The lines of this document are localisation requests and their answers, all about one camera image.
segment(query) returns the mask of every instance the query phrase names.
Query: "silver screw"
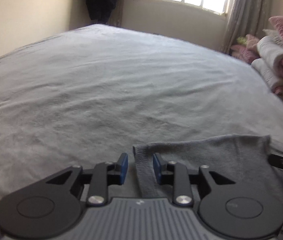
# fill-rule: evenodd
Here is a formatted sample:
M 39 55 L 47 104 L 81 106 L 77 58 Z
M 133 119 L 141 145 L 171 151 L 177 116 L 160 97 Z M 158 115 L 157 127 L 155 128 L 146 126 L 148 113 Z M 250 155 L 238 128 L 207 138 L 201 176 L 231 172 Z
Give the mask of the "silver screw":
M 91 196 L 88 201 L 91 204 L 101 204 L 105 201 L 105 199 L 102 196 Z
M 182 196 L 176 197 L 176 201 L 179 204 L 189 204 L 192 201 L 192 199 L 191 197 L 182 195 Z

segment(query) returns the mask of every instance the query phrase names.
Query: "mattress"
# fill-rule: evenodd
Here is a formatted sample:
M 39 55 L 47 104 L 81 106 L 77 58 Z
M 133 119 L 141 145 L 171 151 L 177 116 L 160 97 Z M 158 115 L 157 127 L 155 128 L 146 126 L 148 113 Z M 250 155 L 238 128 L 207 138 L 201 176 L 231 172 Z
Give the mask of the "mattress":
M 0 198 L 122 152 L 129 171 L 110 196 L 139 196 L 132 145 L 225 134 L 271 135 L 283 149 L 283 102 L 227 55 L 91 25 L 0 57 Z

